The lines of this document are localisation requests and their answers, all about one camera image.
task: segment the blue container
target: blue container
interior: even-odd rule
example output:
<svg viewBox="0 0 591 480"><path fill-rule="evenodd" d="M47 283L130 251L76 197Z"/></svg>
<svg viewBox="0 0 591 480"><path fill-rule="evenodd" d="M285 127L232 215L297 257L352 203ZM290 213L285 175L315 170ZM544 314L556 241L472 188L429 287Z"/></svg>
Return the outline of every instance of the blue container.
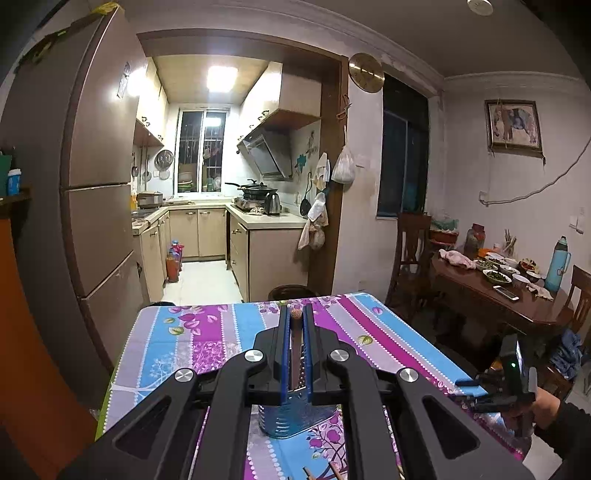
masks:
<svg viewBox="0 0 591 480"><path fill-rule="evenodd" d="M7 193L10 195L18 195L21 193L21 169L13 168L8 172Z"/></svg>
<svg viewBox="0 0 591 480"><path fill-rule="evenodd" d="M564 272L569 267L570 252L569 246L566 243L566 237L563 235L554 247L554 254L550 261L550 268L544 281L544 287L550 291L558 291Z"/></svg>
<svg viewBox="0 0 591 480"><path fill-rule="evenodd" d="M281 407L259 405L258 424L269 437L286 439L331 418L337 405L317 407L308 402L306 387L287 393Z"/></svg>

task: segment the plastic bag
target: plastic bag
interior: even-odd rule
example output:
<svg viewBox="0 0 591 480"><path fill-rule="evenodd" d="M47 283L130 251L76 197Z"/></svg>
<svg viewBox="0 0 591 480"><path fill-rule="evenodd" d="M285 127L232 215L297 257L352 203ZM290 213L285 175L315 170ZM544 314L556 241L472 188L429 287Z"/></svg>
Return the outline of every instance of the plastic bag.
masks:
<svg viewBox="0 0 591 480"><path fill-rule="evenodd" d="M345 127L345 146L336 161L331 180L339 183L353 183L355 179L355 160L347 145L347 127Z"/></svg>

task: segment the electrical cord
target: electrical cord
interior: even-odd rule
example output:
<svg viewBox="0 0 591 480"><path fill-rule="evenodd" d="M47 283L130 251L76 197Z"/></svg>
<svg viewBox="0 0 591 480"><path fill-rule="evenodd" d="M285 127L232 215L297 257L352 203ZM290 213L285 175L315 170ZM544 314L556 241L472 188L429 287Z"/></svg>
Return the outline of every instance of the electrical cord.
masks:
<svg viewBox="0 0 591 480"><path fill-rule="evenodd" d="M591 143L591 137L589 137L589 139L587 140L587 143L585 144L585 147L584 147L583 151L579 154L579 156L577 157L577 159L573 163L571 163L570 167L568 167L566 169L566 171L564 171L563 173L561 173L560 175L558 175L553 181L551 181L550 183L547 183L542 188L540 188L538 190L534 190L533 192L529 192L527 195L522 195L521 197L515 197L514 199L511 199L511 200L491 200L489 202L489 201L486 201L486 200L478 199L478 201L481 204L483 204L485 207L488 207L489 205L501 205L501 204L504 204L504 203L517 202L518 200L525 200L525 199L531 197L532 195L535 195L536 193L543 192L545 189L547 189L548 187L554 185L557 181L559 181L562 177L564 177L568 172L570 172L570 169L573 168L579 162L579 160L581 159L581 157L583 156L583 154L587 150L587 147L589 146L590 143Z"/></svg>

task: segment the pink cloth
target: pink cloth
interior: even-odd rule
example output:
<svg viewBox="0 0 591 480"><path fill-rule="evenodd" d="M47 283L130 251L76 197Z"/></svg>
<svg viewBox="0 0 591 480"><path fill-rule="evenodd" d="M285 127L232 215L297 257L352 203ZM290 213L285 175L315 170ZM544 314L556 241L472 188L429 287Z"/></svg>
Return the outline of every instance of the pink cloth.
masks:
<svg viewBox="0 0 591 480"><path fill-rule="evenodd" d="M450 265L454 267L463 267L467 270L474 270L476 268L476 262L470 260L467 256L462 255L457 250L450 250L446 252L443 248L439 251L439 256L445 258Z"/></svg>

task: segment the door frame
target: door frame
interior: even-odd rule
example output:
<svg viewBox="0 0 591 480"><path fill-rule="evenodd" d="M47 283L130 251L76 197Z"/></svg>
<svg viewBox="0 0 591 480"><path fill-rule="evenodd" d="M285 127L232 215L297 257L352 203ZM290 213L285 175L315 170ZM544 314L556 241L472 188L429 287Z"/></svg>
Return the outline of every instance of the door frame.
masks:
<svg viewBox="0 0 591 480"><path fill-rule="evenodd" d="M345 144L345 95L349 91L349 59L345 56L287 38L238 30L180 28L139 33L148 57L201 54L249 57L284 64L284 71L319 80L320 151L326 152L331 167ZM329 224L324 228L324 246L310 252L308 287L319 295L332 294L339 243L343 185L330 182L326 202Z"/></svg>

